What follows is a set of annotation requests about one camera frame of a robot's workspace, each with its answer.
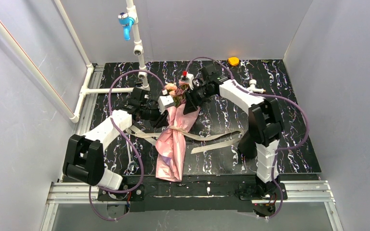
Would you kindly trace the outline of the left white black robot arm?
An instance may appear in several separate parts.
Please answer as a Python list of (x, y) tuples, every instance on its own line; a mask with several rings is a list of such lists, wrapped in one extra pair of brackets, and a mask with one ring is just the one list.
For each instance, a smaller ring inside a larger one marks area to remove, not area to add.
[(155, 128), (168, 125), (169, 107), (174, 106), (172, 96), (163, 90), (157, 100), (149, 98), (149, 91), (134, 88), (129, 97), (110, 116), (83, 135), (72, 135), (67, 143), (63, 174), (90, 186), (111, 192), (124, 192), (123, 176), (106, 169), (104, 152), (110, 143), (135, 121), (148, 120)]

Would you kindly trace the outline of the pink bouquet wrapping paper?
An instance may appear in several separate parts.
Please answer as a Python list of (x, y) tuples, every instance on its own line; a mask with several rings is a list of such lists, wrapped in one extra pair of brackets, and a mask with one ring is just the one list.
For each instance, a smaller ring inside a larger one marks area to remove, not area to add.
[[(183, 114), (185, 105), (172, 106), (167, 109), (168, 123), (170, 126), (182, 128), (189, 132), (193, 127), (200, 110)], [(172, 182), (181, 182), (183, 178), (186, 142), (184, 135), (174, 129), (165, 129), (157, 139), (158, 151), (156, 178)]]

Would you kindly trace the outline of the cream ribbon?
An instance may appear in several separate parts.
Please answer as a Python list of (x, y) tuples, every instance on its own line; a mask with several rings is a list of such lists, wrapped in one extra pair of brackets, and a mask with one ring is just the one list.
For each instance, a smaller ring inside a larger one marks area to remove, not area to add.
[[(178, 128), (178, 127), (175, 127), (175, 126), (169, 126), (167, 128), (171, 128), (173, 130), (176, 130), (176, 131), (180, 132), (181, 134), (183, 134), (185, 137), (188, 137), (188, 138), (190, 138), (192, 140), (196, 140), (196, 141), (213, 141), (213, 140), (222, 138), (224, 136), (231, 135), (233, 133), (239, 133), (240, 136), (243, 136), (244, 133), (245, 133), (244, 130), (237, 129), (237, 130), (227, 132), (227, 133), (223, 133), (223, 134), (202, 137), (202, 136), (199, 136), (199, 135), (191, 134), (189, 132), (185, 132), (184, 129)], [(141, 131), (139, 128), (137, 128), (136, 126), (129, 127), (128, 129), (126, 129), (126, 132), (129, 135), (133, 135), (135, 137), (145, 139), (146, 141), (148, 141), (152, 145), (156, 145), (155, 138), (159, 138), (160, 135), (162, 134), (161, 132), (159, 132), (159, 133), (145, 133), (145, 132)], [(241, 137), (238, 137), (238, 138), (227, 140), (227, 141), (221, 141), (221, 142), (214, 143), (214, 144), (209, 144), (209, 145), (204, 145), (204, 146), (201, 146), (201, 147), (196, 147), (196, 148), (192, 149), (191, 154), (196, 154), (196, 153), (201, 153), (201, 152), (205, 152), (205, 151), (209, 151), (209, 150), (225, 148), (225, 147), (234, 145), (235, 143), (239, 142), (240, 140), (241, 140)]]

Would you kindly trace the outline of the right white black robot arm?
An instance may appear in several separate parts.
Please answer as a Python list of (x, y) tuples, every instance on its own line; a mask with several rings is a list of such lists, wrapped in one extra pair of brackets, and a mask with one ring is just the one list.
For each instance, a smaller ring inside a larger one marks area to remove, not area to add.
[(244, 155), (258, 158), (257, 178), (263, 184), (278, 183), (277, 148), (284, 129), (276, 100), (253, 96), (235, 80), (220, 74), (210, 64), (200, 70), (202, 78), (194, 78), (184, 71), (181, 80), (189, 84), (185, 92), (184, 114), (198, 109), (204, 100), (218, 95), (231, 101), (248, 115), (248, 130), (239, 141), (238, 149)]

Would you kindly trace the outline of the pink rose flower bunch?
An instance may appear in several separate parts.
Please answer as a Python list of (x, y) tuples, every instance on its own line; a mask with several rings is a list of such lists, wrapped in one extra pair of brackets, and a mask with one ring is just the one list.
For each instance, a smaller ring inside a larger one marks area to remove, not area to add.
[(167, 83), (165, 85), (165, 90), (172, 96), (175, 103), (175, 107), (186, 103), (185, 92), (189, 89), (189, 84), (185, 82), (179, 82), (179, 85), (175, 83)]

